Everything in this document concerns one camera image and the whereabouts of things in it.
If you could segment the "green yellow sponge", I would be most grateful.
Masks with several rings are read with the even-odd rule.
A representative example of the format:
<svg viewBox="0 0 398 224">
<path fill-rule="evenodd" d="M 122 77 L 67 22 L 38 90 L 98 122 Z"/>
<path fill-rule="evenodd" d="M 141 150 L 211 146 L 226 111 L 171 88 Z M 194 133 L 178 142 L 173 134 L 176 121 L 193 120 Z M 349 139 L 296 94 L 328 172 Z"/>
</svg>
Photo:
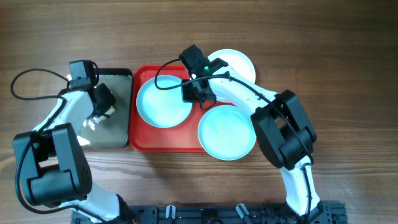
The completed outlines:
<svg viewBox="0 0 398 224">
<path fill-rule="evenodd" d="M 107 111 L 105 111 L 100 118 L 101 119 L 107 119 L 110 118 L 110 116 L 115 112 L 116 110 L 114 109 L 113 106 L 110 106 L 109 109 Z"/>
</svg>

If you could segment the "light blue plate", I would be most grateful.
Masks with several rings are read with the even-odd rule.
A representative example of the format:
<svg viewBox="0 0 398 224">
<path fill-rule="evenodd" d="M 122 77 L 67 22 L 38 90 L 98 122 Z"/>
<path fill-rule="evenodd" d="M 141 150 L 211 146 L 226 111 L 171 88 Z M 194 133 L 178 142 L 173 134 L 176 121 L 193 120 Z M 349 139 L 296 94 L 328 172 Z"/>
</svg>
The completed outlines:
<svg viewBox="0 0 398 224">
<path fill-rule="evenodd" d="M 183 101 L 181 87 L 160 90 L 155 86 L 155 78 L 151 78 L 140 87 L 136 108 L 147 124 L 156 128 L 172 128 L 188 117 L 193 103 Z"/>
<path fill-rule="evenodd" d="M 208 110 L 198 124 L 198 139 L 209 155 L 223 161 L 246 156 L 256 143 L 249 116 L 233 105 Z"/>
</svg>

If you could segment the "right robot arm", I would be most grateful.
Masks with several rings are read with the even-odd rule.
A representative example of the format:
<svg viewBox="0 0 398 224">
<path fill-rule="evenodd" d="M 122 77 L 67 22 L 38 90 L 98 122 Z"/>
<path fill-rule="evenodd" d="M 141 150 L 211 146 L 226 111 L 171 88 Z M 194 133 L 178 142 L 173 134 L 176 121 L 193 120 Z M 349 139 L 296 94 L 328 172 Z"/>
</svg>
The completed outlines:
<svg viewBox="0 0 398 224">
<path fill-rule="evenodd" d="M 286 202 L 304 222 L 310 222 L 320 202 L 312 178 L 316 132 L 305 110 L 290 90 L 266 90 L 247 81 L 221 59 L 181 59 L 197 90 L 211 90 L 246 112 L 266 159 L 280 169 Z"/>
</svg>

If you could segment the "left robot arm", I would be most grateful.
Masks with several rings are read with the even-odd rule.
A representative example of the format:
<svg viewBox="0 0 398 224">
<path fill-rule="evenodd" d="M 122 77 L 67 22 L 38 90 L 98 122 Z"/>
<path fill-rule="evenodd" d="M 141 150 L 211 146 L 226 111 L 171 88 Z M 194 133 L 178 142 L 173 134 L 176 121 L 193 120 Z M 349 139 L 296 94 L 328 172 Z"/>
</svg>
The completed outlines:
<svg viewBox="0 0 398 224">
<path fill-rule="evenodd" d="M 13 140 L 19 202 L 40 215 L 70 209 L 93 223 L 134 223 L 136 216 L 121 196 L 94 184 L 77 138 L 85 119 L 115 104 L 113 94 L 102 83 L 64 89 L 56 97 L 46 120 Z"/>
</svg>

